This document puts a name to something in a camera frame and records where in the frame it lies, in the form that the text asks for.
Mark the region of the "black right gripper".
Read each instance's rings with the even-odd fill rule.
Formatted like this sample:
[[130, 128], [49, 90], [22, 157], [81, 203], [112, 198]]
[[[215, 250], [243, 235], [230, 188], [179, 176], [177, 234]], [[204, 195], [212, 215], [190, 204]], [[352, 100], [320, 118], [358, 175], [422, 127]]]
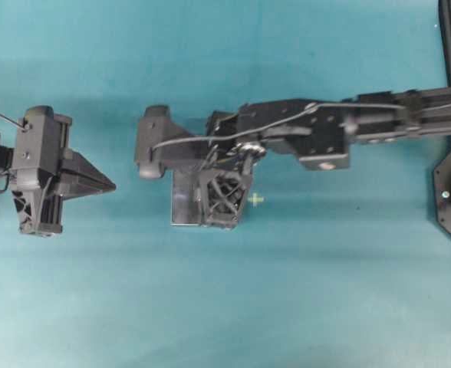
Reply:
[[220, 159], [213, 153], [199, 168], [196, 201], [199, 224], [233, 229], [239, 223], [252, 186], [252, 154]]

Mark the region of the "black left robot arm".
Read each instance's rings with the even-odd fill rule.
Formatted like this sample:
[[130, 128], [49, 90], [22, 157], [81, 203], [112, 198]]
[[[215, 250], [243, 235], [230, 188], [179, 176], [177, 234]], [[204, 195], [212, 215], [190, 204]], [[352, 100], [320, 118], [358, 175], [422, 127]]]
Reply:
[[69, 147], [70, 117], [40, 106], [27, 110], [18, 124], [15, 146], [0, 144], [0, 178], [13, 195], [19, 231], [60, 234], [64, 201], [113, 192], [116, 186]]

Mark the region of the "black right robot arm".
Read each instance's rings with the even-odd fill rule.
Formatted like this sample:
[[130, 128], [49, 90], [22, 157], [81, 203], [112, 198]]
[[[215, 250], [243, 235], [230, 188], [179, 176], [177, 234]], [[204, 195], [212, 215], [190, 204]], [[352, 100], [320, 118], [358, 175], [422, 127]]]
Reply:
[[362, 94], [340, 102], [289, 99], [215, 112], [193, 184], [199, 225], [234, 228], [268, 151], [292, 155], [306, 170], [345, 169], [355, 143], [451, 135], [451, 87]]

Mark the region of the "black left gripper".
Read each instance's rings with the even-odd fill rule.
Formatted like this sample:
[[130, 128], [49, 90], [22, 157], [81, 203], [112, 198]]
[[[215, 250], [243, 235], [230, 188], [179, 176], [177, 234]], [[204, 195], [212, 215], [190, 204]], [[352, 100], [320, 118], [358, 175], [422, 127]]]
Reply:
[[[62, 233], [61, 197], [100, 195], [116, 189], [114, 183], [83, 155], [72, 149], [66, 149], [72, 119], [56, 113], [54, 119], [61, 128], [56, 173], [51, 174], [42, 169], [12, 169], [12, 166], [10, 168], [10, 190], [18, 213], [19, 231], [24, 235], [51, 237]], [[23, 127], [20, 128], [23, 130], [25, 118], [19, 121], [23, 123]], [[62, 182], [55, 186], [60, 178], [60, 172], [84, 177], [103, 186]]]

